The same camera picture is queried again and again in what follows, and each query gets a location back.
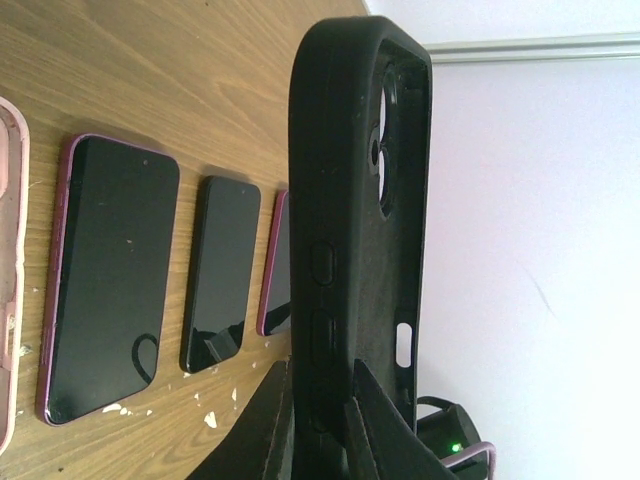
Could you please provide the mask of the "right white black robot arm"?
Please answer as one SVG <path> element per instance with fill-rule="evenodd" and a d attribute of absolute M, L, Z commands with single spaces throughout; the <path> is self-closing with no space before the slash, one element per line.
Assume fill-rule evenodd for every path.
<path fill-rule="evenodd" d="M 419 397 L 417 404 L 435 408 L 417 421 L 417 436 L 439 459 L 462 453 L 481 441 L 475 424 L 460 404 L 433 396 Z M 487 479 L 487 454 L 477 454 L 450 470 L 459 479 Z"/>

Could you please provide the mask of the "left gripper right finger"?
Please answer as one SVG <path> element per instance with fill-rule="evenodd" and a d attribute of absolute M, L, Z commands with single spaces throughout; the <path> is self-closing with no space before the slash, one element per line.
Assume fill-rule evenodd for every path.
<path fill-rule="evenodd" d="M 353 396 L 344 405 L 344 434 L 352 479 L 444 480 L 455 475 L 416 436 L 357 359 Z"/>

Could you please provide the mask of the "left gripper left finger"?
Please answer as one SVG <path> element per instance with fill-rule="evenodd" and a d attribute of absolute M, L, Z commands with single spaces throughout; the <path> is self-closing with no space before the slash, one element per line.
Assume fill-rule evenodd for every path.
<path fill-rule="evenodd" d="M 211 480 L 290 480 L 294 453 L 292 371 L 275 362 L 223 441 L 189 475 Z"/>

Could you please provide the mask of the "purple phone from white case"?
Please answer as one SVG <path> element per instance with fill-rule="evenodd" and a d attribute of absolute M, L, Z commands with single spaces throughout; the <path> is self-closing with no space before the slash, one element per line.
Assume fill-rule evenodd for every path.
<path fill-rule="evenodd" d="M 275 200 L 256 329 L 271 336 L 290 328 L 289 195 L 280 191 Z"/>

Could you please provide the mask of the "pink phone case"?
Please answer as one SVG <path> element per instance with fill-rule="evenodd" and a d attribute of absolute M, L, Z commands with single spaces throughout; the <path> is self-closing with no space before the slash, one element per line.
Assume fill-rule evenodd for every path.
<path fill-rule="evenodd" d="M 1 99 L 1 450 L 13 437 L 25 290 L 30 167 L 27 122 Z"/>

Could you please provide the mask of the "black phone from blue case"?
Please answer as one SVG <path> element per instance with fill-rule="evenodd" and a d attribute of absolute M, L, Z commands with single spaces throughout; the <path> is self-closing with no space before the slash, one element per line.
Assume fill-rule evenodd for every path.
<path fill-rule="evenodd" d="M 199 185 L 180 354 L 189 374 L 240 350 L 260 203 L 251 183 L 207 176 Z"/>

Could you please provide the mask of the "purple black phone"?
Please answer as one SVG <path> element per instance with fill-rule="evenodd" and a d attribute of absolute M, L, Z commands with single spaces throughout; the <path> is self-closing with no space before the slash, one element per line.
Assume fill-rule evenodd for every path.
<path fill-rule="evenodd" d="M 158 364 L 180 172 L 98 134 L 59 167 L 36 409 L 64 425 L 147 388 Z"/>

